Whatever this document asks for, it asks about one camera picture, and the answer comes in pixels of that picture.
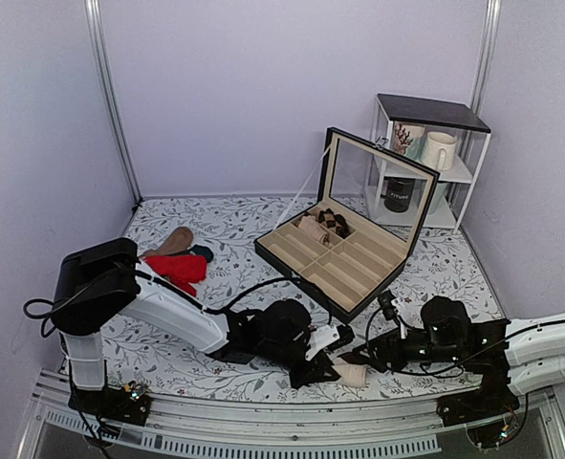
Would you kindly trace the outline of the cream brown striped sock pair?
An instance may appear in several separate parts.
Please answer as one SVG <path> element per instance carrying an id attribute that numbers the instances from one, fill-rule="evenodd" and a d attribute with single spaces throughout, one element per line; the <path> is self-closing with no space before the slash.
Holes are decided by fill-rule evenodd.
<path id="1" fill-rule="evenodd" d="M 334 371 L 339 375 L 335 384 L 352 388 L 364 388 L 367 385 L 367 366 L 345 361 L 335 361 Z"/>

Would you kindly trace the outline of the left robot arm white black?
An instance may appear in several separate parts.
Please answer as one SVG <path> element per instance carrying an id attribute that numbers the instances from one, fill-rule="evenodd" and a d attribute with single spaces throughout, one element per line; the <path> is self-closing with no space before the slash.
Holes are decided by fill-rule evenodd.
<path id="1" fill-rule="evenodd" d="M 52 323 L 64 339 L 72 381 L 98 415 L 119 404 L 106 384 L 100 333 L 117 315 L 158 327 L 217 361 L 276 363 L 295 389 L 340 378 L 324 352 L 339 330 L 314 327 L 298 301 L 278 300 L 264 310 L 209 309 L 140 261 L 136 244 L 122 237 L 67 255 L 54 294 Z"/>

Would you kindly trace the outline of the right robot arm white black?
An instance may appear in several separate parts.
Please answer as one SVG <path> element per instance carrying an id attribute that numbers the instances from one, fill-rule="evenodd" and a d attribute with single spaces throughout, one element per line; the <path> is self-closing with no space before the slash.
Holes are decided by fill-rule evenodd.
<path id="1" fill-rule="evenodd" d="M 399 373 L 410 363 L 439 363 L 442 369 L 432 376 L 455 369 L 479 375 L 482 387 L 471 394 L 470 408 L 480 417 L 491 416 L 508 394 L 565 383 L 565 313 L 474 322 L 463 302 L 436 295 L 420 308 L 420 325 L 411 325 L 390 292 L 380 296 L 379 305 L 395 328 L 367 337 L 346 361 Z"/>

